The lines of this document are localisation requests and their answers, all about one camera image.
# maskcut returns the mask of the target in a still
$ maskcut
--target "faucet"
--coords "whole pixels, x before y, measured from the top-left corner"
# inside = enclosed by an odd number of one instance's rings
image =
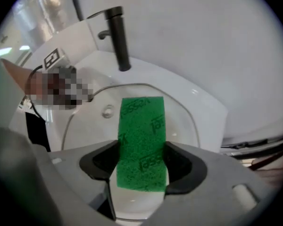
[[[103,40],[107,36],[111,36],[112,44],[117,57],[118,69],[120,71],[127,71],[131,68],[131,65],[129,62],[125,27],[122,18],[123,8],[121,6],[109,8],[91,15],[87,17],[87,19],[93,18],[101,13],[105,14],[109,30],[101,31],[98,34],[98,38]]]

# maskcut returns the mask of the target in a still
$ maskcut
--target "sink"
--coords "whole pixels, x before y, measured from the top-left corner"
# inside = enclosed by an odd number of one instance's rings
[[[52,151],[83,147],[117,139],[122,98],[162,96],[166,139],[219,152],[227,109],[186,79],[156,65],[131,58],[132,68],[118,70],[113,53],[95,51],[76,65],[77,75],[93,89],[102,90],[74,110],[47,109],[46,129]],[[112,202],[118,219],[143,220],[163,202],[164,192],[139,192],[117,187],[116,169],[110,178]]]

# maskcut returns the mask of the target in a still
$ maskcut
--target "green sponge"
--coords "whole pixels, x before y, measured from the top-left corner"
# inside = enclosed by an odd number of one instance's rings
[[[118,126],[120,159],[117,186],[137,191],[163,192],[166,141],[163,97],[123,98]]]

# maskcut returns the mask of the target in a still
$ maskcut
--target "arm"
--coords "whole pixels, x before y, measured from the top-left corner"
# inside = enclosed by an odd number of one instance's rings
[[[34,94],[34,95],[42,95],[42,73],[36,72],[31,79],[31,90],[27,91],[25,88],[28,76],[32,72],[30,69],[25,69],[20,66],[13,64],[12,62],[1,59],[4,64],[6,70],[14,79],[14,81],[18,84],[18,86],[25,92],[25,94]]]

